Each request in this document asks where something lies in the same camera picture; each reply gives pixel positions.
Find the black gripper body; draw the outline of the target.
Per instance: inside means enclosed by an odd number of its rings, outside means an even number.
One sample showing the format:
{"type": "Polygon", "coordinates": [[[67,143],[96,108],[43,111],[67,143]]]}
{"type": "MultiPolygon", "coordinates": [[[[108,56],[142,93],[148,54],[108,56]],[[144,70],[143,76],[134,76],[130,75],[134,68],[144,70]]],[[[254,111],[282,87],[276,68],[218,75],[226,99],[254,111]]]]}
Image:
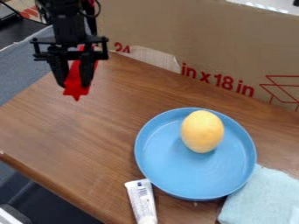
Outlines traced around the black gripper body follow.
{"type": "Polygon", "coordinates": [[[108,59],[108,38],[86,33],[84,17],[75,15],[51,15],[54,35],[34,38],[34,57],[47,60],[51,56],[62,56],[66,60],[79,60],[90,56],[92,60],[108,59]]]}

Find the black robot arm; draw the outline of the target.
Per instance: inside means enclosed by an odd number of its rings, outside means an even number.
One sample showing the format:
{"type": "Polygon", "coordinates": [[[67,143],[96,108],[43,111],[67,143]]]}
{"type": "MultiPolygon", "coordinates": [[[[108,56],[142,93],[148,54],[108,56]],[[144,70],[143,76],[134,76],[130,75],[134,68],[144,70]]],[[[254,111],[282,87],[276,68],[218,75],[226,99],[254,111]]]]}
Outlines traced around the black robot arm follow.
{"type": "Polygon", "coordinates": [[[51,66],[55,80],[66,87],[70,60],[79,62],[79,82],[87,88],[94,80],[98,60],[108,59],[108,38],[87,34],[84,19],[96,18],[83,8],[83,0],[36,0],[52,25],[54,36],[34,38],[34,58],[51,66]]]}

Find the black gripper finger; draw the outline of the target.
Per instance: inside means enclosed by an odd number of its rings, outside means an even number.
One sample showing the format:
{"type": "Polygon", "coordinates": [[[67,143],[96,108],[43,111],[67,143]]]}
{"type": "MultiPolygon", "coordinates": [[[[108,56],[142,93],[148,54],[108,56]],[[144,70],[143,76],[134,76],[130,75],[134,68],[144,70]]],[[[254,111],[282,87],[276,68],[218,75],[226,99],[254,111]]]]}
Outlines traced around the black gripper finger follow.
{"type": "Polygon", "coordinates": [[[79,65],[79,76],[82,86],[87,88],[94,79],[94,71],[95,71],[95,51],[92,46],[86,46],[83,53],[80,55],[80,65],[79,65]]]}
{"type": "Polygon", "coordinates": [[[70,65],[68,60],[64,58],[63,50],[58,46],[48,47],[47,62],[59,86],[66,88],[64,81],[70,73],[70,65]]]}

